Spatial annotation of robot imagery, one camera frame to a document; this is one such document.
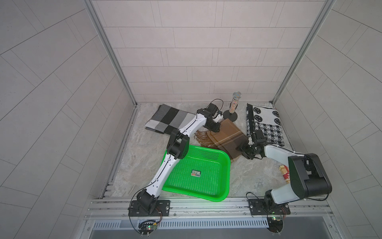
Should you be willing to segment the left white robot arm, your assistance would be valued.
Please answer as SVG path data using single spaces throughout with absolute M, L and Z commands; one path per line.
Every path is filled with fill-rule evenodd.
M 137 203 L 146 213 L 152 214 L 156 210 L 156 203 L 163 185 L 177 163 L 185 158 L 189 151 L 190 136 L 202 126 L 210 131 L 218 132 L 221 118 L 222 114 L 219 108 L 210 103 L 206 108 L 197 110 L 194 118 L 184 127 L 171 132 L 164 162 L 150 184 L 137 193 Z

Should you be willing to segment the green plastic basket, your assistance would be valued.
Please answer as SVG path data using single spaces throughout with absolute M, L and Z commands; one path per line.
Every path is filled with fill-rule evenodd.
M 230 157 L 224 151 L 191 145 L 162 190 L 213 202 L 223 201 L 229 193 L 230 166 Z

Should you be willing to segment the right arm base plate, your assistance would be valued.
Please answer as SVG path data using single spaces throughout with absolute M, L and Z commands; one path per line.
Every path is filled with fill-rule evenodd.
M 249 209 L 252 216 L 258 215 L 290 215 L 288 203 L 285 204 L 269 204 L 267 205 L 263 199 L 248 199 Z

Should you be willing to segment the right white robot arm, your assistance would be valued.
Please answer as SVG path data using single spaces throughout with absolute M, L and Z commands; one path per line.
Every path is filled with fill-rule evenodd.
M 255 130 L 251 139 L 251 143 L 237 148 L 246 159 L 253 160 L 259 155 L 258 159 L 273 159 L 289 170 L 289 184 L 266 192 L 263 199 L 266 210 L 302 199 L 313 200 L 315 196 L 328 197 L 332 192 L 331 182 L 316 154 L 298 153 L 268 142 L 261 130 Z

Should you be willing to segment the grey black checked scarf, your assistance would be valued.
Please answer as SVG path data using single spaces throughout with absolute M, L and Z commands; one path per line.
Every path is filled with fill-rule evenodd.
M 195 114 L 162 104 L 153 117 L 145 124 L 145 128 L 154 132 L 170 135 L 174 129 L 183 128 L 192 121 L 194 117 Z

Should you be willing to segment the black white houndstooth scarf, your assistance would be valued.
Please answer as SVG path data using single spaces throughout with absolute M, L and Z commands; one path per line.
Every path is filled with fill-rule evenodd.
M 257 107 L 247 104 L 247 137 L 253 145 L 254 132 L 261 130 L 267 142 L 284 146 L 284 137 L 280 116 L 277 110 L 269 107 Z

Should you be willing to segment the brown plaid scarf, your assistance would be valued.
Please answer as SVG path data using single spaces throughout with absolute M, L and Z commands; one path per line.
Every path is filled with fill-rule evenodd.
M 194 138 L 201 147 L 218 149 L 227 153 L 231 163 L 242 155 L 239 147 L 249 142 L 248 137 L 229 119 L 221 122 L 219 132 L 197 130 Z

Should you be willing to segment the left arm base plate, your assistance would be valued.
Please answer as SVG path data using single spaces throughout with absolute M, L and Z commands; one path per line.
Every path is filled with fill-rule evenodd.
M 144 203 L 140 203 L 137 200 L 133 200 L 129 206 L 129 217 L 159 217 L 169 216 L 169 210 L 171 206 L 170 200 L 157 200 L 150 206 L 146 206 Z

